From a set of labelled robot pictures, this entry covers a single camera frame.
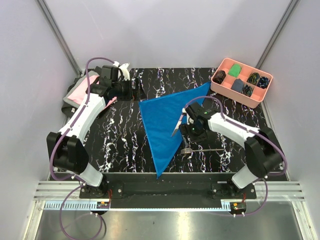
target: metal floor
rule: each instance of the metal floor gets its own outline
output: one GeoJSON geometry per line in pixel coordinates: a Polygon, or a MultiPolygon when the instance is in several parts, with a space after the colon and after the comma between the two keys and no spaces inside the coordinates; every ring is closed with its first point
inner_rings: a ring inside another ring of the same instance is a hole
{"type": "MultiPolygon", "coordinates": [[[[247,212],[258,207],[248,202],[247,212]]],[[[63,211],[64,226],[86,211],[63,211]]],[[[222,217],[209,212],[110,211],[103,215],[104,228],[97,240],[302,240],[289,202],[267,202],[257,214],[222,217]]],[[[98,219],[85,216],[66,231],[73,238],[89,239],[100,226],[98,219]]],[[[43,211],[36,240],[66,240],[60,231],[59,211],[43,211]]]]}

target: black marble surface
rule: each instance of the black marble surface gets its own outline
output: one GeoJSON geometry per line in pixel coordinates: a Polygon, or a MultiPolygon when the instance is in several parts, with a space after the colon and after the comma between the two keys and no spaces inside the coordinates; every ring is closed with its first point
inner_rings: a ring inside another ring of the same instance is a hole
{"type": "MultiPolygon", "coordinates": [[[[216,68],[137,68],[131,70],[134,80],[142,83],[148,99],[193,89],[211,80],[216,68]]],[[[266,126],[266,120],[259,105],[251,109],[215,92],[222,101],[223,112],[241,123],[252,127],[266,126]]],[[[218,104],[210,99],[204,106],[217,108],[218,104]]],[[[151,150],[142,122],[139,103],[116,102],[92,124],[86,139],[85,148],[90,163],[101,172],[155,172],[151,150]]],[[[180,154],[183,143],[177,150],[165,172],[237,172],[245,162],[245,152],[234,141],[218,133],[212,133],[210,139],[201,143],[191,143],[191,148],[213,149],[193,154],[180,154]]]]}

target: pink organizer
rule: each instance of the pink organizer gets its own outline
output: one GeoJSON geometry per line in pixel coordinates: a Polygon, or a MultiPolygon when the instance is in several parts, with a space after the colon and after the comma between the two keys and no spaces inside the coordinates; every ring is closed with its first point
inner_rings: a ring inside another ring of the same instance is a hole
{"type": "Polygon", "coordinates": [[[272,79],[273,79],[272,75],[267,72],[261,71],[259,69],[256,69],[256,68],[248,66],[248,65],[245,65],[241,62],[232,60],[231,58],[225,58],[222,61],[222,63],[220,64],[220,66],[218,67],[218,69],[216,70],[215,74],[212,76],[210,88],[212,91],[214,91],[218,94],[226,96],[227,98],[233,99],[233,100],[237,101],[238,103],[244,104],[244,105],[254,109],[259,105],[259,103],[261,103],[264,100],[266,93],[267,93],[267,91],[270,87],[270,84],[272,82],[272,79]],[[228,75],[230,68],[234,64],[239,64],[241,66],[241,72],[238,77],[228,75]],[[216,73],[219,70],[225,71],[225,74],[226,74],[225,78],[221,84],[218,84],[213,81],[216,73]],[[255,85],[247,82],[248,77],[250,76],[250,74],[253,74],[253,73],[258,73],[260,75],[260,77],[267,77],[269,79],[269,84],[268,84],[267,88],[263,89],[261,87],[255,86],[255,85]],[[251,97],[243,95],[240,92],[231,90],[231,86],[234,84],[236,79],[241,79],[244,82],[244,85],[249,85],[250,87],[252,87],[253,92],[252,92],[251,97]]]}

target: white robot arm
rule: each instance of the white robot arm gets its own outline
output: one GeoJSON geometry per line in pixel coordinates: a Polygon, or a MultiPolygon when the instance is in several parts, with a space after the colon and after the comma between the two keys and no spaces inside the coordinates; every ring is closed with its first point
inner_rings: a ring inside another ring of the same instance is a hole
{"type": "Polygon", "coordinates": [[[189,105],[183,112],[187,116],[187,124],[181,124],[179,129],[181,134],[189,136],[192,142],[207,139],[208,131],[212,131],[228,137],[245,149],[247,164],[233,175],[230,181],[236,191],[264,178],[283,161],[270,144],[252,133],[262,134],[281,149],[275,133],[269,127],[259,129],[247,126],[228,116],[222,116],[220,112],[205,109],[197,102],[189,105]]]}
{"type": "Polygon", "coordinates": [[[89,163],[88,153],[83,146],[84,139],[96,117],[114,97],[119,101],[140,99],[140,83],[136,82],[133,87],[128,67],[128,63],[119,67],[103,66],[101,76],[90,85],[88,103],[86,95],[68,123],[58,133],[50,132],[46,139],[51,156],[58,139],[67,132],[54,154],[53,166],[79,176],[92,187],[101,186],[103,174],[89,163]]]}

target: fork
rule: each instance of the fork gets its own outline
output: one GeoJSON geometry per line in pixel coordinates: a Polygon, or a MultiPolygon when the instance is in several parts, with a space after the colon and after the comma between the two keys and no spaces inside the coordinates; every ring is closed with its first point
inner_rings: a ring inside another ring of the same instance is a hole
{"type": "Polygon", "coordinates": [[[202,150],[193,150],[192,148],[190,147],[186,147],[186,148],[183,148],[181,150],[181,154],[191,154],[192,152],[209,152],[209,151],[222,151],[224,150],[223,148],[219,148],[219,149],[202,149],[202,150]]]}

